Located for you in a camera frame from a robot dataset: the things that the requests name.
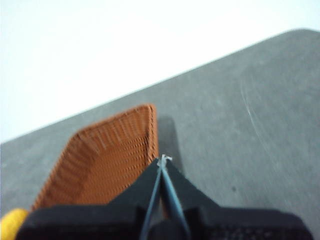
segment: scratch mark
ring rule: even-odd
[[[245,92],[245,94],[244,94],[244,90],[243,90],[243,80],[241,80],[240,81],[240,92],[241,92],[241,96],[242,96],[242,99],[243,99],[243,102],[244,102],[244,105],[245,105],[245,107],[246,107],[246,110],[247,110],[247,112],[248,112],[248,114],[249,114],[249,117],[250,117],[250,120],[251,120],[251,124],[252,124],[252,126],[253,126],[253,129],[254,129],[254,131],[255,131],[255,133],[256,133],[256,135],[257,135],[257,137],[258,137],[258,139],[259,139],[259,141],[260,141],[260,143],[261,143],[261,145],[262,145],[262,147],[263,147],[263,149],[265,150],[265,152],[268,154],[268,156],[272,159],[272,155],[271,155],[271,153],[270,153],[270,151],[267,149],[267,147],[266,147],[266,145],[265,145],[265,143],[264,143],[264,140],[263,140],[263,137],[261,136],[261,134],[260,134],[260,132],[259,132],[259,130],[258,130],[258,127],[256,126],[256,123],[255,123],[255,121],[254,121],[254,118],[253,118],[253,116],[252,116],[252,114],[251,114],[251,110],[250,110],[250,106],[249,106],[249,104],[248,104],[248,101],[247,101],[247,91]]]

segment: orange basket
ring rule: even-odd
[[[32,210],[57,204],[107,204],[158,154],[152,104],[92,124],[69,140]]]

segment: white background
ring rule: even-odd
[[[2,0],[1,141],[296,28],[319,0]]]

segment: gray surface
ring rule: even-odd
[[[30,206],[72,133],[145,102],[157,106],[160,151],[208,196],[293,212],[320,239],[320,34],[309,30],[4,143],[1,212]]]

